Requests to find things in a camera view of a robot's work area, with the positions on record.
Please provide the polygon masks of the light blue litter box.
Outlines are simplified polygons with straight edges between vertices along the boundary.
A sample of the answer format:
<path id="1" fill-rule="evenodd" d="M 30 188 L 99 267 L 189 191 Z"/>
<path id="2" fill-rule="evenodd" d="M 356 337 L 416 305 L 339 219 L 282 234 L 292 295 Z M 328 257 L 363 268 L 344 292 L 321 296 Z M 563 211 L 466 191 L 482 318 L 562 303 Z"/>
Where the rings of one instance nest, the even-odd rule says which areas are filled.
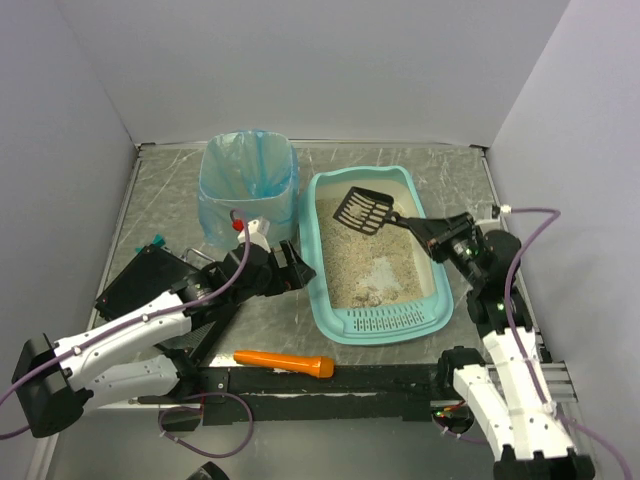
<path id="1" fill-rule="evenodd" d="M 411 260 L 419 278 L 421 295 L 388 306 L 334 308 L 331 306 L 316 202 L 343 200 L 353 186 L 391 195 L 412 217 L 425 211 L 410 172 L 401 166 L 349 167 L 316 174 L 299 199 L 301 256 L 316 271 L 308 285 L 316 326 L 330 340 L 352 346 L 377 346 L 433 334 L 447 325 L 454 300 L 445 268 L 429 259 L 416 240 Z"/>

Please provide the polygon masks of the black litter scoop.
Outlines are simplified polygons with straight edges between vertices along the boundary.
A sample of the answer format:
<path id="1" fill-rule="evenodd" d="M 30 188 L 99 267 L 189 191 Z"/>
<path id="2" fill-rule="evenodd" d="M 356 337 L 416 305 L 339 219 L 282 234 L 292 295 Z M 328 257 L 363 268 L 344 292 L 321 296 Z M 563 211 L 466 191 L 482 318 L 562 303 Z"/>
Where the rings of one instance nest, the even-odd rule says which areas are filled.
<path id="1" fill-rule="evenodd" d="M 394 198 L 391 195 L 362 187 L 349 189 L 332 218 L 368 236 L 376 235 L 387 224 L 409 229 L 407 218 L 394 210 Z"/>

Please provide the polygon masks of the trash bin with blue bag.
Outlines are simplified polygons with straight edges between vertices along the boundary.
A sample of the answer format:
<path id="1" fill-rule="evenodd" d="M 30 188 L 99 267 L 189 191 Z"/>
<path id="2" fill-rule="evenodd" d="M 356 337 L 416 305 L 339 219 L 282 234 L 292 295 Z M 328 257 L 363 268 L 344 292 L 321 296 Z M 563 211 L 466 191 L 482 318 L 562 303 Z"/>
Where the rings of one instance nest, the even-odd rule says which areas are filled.
<path id="1" fill-rule="evenodd" d="M 198 180 L 198 218 L 205 242 L 222 250 L 237 244 L 233 209 L 248 221 L 268 220 L 271 245 L 293 239 L 299 186 L 298 157 L 287 137 L 262 130 L 215 136 L 204 150 Z"/>

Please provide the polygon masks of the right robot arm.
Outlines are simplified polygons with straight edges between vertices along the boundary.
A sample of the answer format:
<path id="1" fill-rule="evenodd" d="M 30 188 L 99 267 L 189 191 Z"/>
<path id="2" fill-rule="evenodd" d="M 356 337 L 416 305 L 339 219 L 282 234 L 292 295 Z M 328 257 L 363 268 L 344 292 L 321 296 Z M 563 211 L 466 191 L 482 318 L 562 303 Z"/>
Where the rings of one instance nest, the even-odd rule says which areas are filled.
<path id="1" fill-rule="evenodd" d="M 454 265 L 471 287 L 467 310 L 500 382 L 492 382 L 478 351 L 464 347 L 442 354 L 439 375 L 467 403 L 484 433 L 495 457 L 494 478 L 594 478 L 591 457 L 579 452 L 557 416 L 532 319 L 514 284 L 521 241 L 504 230 L 483 232 L 470 214 L 394 221 L 431 260 Z"/>

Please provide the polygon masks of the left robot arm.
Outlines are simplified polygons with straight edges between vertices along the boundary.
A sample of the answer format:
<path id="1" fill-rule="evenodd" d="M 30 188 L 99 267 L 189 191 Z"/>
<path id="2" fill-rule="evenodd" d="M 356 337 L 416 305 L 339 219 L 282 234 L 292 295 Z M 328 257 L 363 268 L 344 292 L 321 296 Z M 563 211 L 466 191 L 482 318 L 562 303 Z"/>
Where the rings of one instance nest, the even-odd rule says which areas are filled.
<path id="1" fill-rule="evenodd" d="M 145 266 L 155 253 L 139 253 L 98 299 L 102 314 L 127 303 L 130 311 L 106 324 L 56 341 L 41 334 L 26 341 L 10 391 L 35 438 L 59 433 L 97 407 L 137 396 L 177 397 L 193 389 L 197 360 L 180 349 L 130 362 L 149 346 L 206 325 L 226 328 L 238 307 L 253 297 L 305 288 L 315 277 L 290 242 L 275 250 L 243 241 L 221 261 L 196 268 L 176 256 L 175 271 Z"/>

